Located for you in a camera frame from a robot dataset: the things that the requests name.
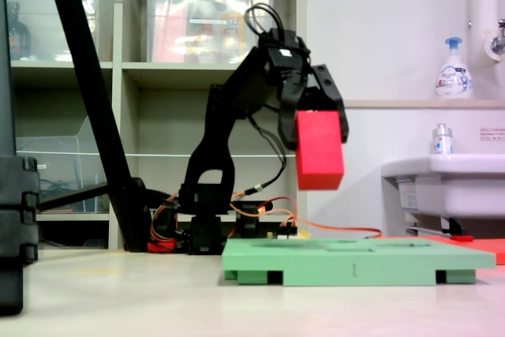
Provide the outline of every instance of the glass bottle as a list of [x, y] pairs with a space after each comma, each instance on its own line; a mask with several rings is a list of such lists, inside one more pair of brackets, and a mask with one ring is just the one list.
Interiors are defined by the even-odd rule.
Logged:
[[19, 21], [19, 3], [7, 2], [7, 20], [9, 23], [10, 59], [30, 57], [30, 32], [26, 25]]

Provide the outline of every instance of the red foam block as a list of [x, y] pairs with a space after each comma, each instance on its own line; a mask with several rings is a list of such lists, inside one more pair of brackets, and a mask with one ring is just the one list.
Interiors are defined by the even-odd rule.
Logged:
[[344, 175], [340, 117], [336, 110], [298, 111], [299, 189], [337, 189]]

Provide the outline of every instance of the pipe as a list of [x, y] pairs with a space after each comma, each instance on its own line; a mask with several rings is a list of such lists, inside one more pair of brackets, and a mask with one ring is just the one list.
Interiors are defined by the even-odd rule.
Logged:
[[500, 76], [498, 73], [503, 71], [503, 68], [490, 59], [484, 48], [485, 31], [498, 28], [499, 0], [469, 0], [469, 13], [472, 27], [469, 37], [468, 59], [476, 97], [501, 99], [503, 95], [499, 86]]

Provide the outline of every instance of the faucet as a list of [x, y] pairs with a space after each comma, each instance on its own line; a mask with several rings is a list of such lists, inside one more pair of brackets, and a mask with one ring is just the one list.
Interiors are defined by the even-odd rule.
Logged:
[[502, 35], [492, 39], [491, 50], [495, 54], [502, 55], [505, 54], [505, 19], [499, 19], [498, 25]]

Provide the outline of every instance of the soap bottle label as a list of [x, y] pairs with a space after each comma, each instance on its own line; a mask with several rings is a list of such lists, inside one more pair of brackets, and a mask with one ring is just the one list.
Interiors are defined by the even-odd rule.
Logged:
[[445, 66], [435, 87], [438, 96], [458, 95], [473, 89], [472, 76], [463, 67]]
[[452, 137], [437, 136], [433, 139], [434, 154], [452, 154]]

